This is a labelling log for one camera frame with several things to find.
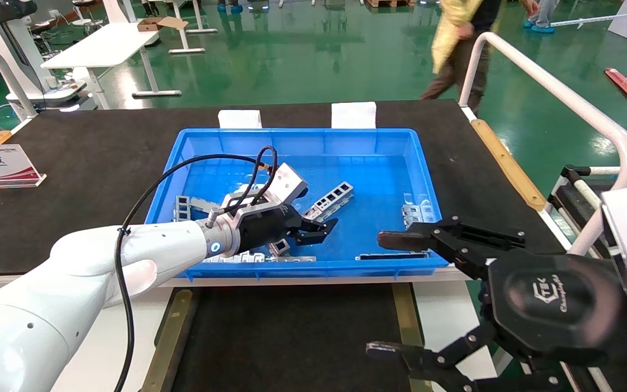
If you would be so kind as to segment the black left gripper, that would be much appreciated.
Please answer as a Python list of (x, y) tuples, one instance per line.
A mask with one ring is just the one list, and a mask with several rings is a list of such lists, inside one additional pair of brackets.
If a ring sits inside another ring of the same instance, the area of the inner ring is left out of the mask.
[(338, 224), (338, 218), (324, 222), (309, 220), (301, 216), (291, 206), (281, 206), (268, 211), (261, 211), (241, 220), (237, 226), (239, 245), (236, 253), (244, 253), (254, 248), (274, 243), (284, 238), (289, 231), (307, 233), (291, 233), (290, 238), (297, 246), (321, 244)]

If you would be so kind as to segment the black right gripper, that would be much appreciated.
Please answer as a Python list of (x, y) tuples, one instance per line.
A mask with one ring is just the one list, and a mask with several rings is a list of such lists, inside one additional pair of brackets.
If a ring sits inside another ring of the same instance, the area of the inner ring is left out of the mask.
[[(579, 366), (599, 365), (610, 357), (626, 296), (614, 268), (602, 260), (535, 255), (523, 250), (522, 231), (494, 231), (460, 218), (380, 231), (377, 243), (388, 250), (431, 250), (469, 278), (485, 278), (488, 288), (489, 322), (438, 352), (394, 342), (366, 344), (369, 357), (399, 362), (410, 379), (435, 382), (446, 391), (497, 391), (499, 378), (471, 380), (457, 368), (492, 341), (521, 357)], [(481, 248), (507, 253), (497, 258)], [(497, 259), (488, 266), (490, 258)]]

